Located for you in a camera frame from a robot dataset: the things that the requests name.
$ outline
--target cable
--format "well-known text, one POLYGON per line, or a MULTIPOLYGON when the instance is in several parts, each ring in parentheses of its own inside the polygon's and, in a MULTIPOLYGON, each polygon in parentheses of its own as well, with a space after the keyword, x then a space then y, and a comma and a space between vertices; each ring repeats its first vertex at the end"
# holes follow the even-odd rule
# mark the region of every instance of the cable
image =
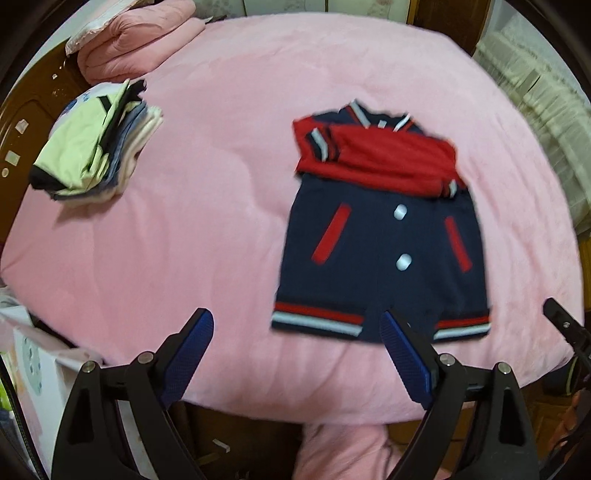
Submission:
POLYGON ((31 437, 31 432, 29 432, 25 415, 22 412, 21 403, 18 401, 17 392, 14 390, 14 385, 12 384, 12 380, 6 365, 4 364, 2 355, 0 355, 0 381, 2 382, 2 385, 4 385, 4 390, 6 391, 8 401, 10 402, 14 417, 17 421, 18 430, 21 432, 22 441, 25 444, 29 457, 31 458, 33 467, 37 472, 37 476, 40 480, 49 480, 49 477, 43 468, 43 464, 41 463, 41 459, 39 458, 39 454, 37 453, 37 449, 35 448, 35 443, 31 437))

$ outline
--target wooden headboard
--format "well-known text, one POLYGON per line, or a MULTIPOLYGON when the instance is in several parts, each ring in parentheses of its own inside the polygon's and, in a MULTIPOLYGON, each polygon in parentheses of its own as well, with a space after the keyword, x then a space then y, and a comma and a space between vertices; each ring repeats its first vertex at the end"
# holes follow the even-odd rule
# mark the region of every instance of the wooden headboard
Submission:
POLYGON ((28 187, 28 173, 64 107, 88 90, 64 43, 23 75, 0 108, 0 244, 28 187))

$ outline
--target red sleeve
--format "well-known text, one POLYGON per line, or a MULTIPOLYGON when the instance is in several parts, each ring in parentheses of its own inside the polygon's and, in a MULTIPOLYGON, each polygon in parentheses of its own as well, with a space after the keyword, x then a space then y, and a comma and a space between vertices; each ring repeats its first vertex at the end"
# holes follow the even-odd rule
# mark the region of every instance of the red sleeve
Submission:
POLYGON ((456 182, 456 151, 445 140, 378 127, 327 125, 306 117, 294 122, 301 158, 298 173, 364 187, 440 197, 456 182))

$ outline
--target white snap button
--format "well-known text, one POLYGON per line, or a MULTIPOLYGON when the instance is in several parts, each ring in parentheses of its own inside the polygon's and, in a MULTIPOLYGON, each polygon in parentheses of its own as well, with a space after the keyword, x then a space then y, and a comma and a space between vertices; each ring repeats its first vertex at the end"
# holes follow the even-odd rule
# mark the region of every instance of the white snap button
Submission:
POLYGON ((396 268, 403 272, 408 268, 412 261, 413 259, 410 257, 409 254, 402 254, 400 255, 400 258, 396 261, 396 268))
POLYGON ((396 220, 402 220, 404 218, 404 216, 406 215, 407 212, 407 208, 406 205, 403 205, 402 203, 400 205, 398 205, 396 207, 396 210, 394 210, 394 218, 396 220))

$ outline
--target striped cuff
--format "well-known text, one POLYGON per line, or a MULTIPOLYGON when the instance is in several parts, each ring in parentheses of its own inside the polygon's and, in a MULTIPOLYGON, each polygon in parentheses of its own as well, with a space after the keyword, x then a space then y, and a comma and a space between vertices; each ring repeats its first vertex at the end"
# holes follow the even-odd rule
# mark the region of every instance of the striped cuff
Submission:
POLYGON ((278 301, 275 303, 271 326, 281 330, 316 333, 338 338, 356 339, 363 316, 319 307, 308 307, 278 301))
POLYGON ((451 342, 485 336, 491 330, 489 312, 464 319, 440 320, 435 325, 433 342, 451 342))

